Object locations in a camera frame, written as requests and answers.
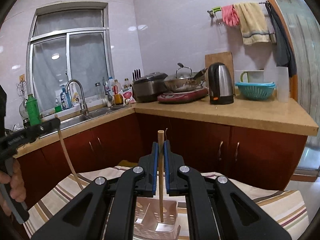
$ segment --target towel rack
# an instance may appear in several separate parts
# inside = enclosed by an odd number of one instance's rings
[[[265,2],[259,2],[259,4],[269,4],[269,1],[265,1]],[[216,12],[221,11],[221,7],[215,7],[211,10],[208,10],[207,13],[209,13],[211,18],[216,17]]]

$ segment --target stainless steel sink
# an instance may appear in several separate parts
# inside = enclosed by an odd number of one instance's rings
[[[89,119],[90,119],[89,116],[83,115],[83,114],[76,116],[76,117],[73,117],[73,118],[70,118],[70,119],[67,119],[67,120],[61,122],[60,129],[63,130],[63,129],[69,128],[71,126],[88,121]]]
[[[70,128],[72,126],[78,125],[78,124],[83,123],[83,122],[87,122],[87,121],[89,121],[91,119],[98,118],[98,117],[103,116],[105,114],[113,113],[115,111],[124,109],[126,107],[128,107],[128,106],[103,107],[103,108],[100,108],[100,109],[97,109],[97,110],[89,112],[88,115],[81,114],[79,116],[76,116],[76,117],[67,119],[65,121],[62,121],[61,124],[60,124],[60,130],[64,130],[64,129]],[[56,133],[56,132],[57,131],[48,133],[46,135],[41,136],[40,138],[46,137],[46,136],[51,135],[51,134]]]
[[[126,106],[111,106],[111,107],[103,107],[94,111],[89,112],[89,116],[91,118],[96,118],[105,114],[112,113],[117,110],[121,110],[126,108]]]

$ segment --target blue gripper pad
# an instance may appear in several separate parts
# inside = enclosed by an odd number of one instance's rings
[[[165,141],[164,148],[164,174],[165,174],[165,188],[167,190],[167,194],[170,192],[170,172],[169,172],[169,158],[168,158],[168,143],[169,141]]]
[[[153,185],[152,185],[153,195],[156,195],[156,189],[157,189],[158,152],[159,152],[159,146],[158,146],[158,143],[156,143],[155,160],[154,160],[154,166],[153,166]]]

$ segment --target plastic basket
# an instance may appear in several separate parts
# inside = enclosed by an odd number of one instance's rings
[[[239,91],[246,98],[255,101],[267,100],[275,89],[275,83],[246,83],[237,82],[235,84],[238,86]]]

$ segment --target person's hand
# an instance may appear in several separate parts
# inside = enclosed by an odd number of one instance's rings
[[[17,202],[23,202],[26,199],[26,188],[24,187],[20,164],[16,159],[13,160],[12,178],[8,174],[5,174],[4,172],[0,171],[0,183],[1,184],[10,183],[10,186],[11,186],[10,196],[11,198],[15,199]],[[1,193],[0,193],[0,206],[2,207],[4,213],[7,216],[10,216],[11,210],[8,207],[8,204],[4,200]]]

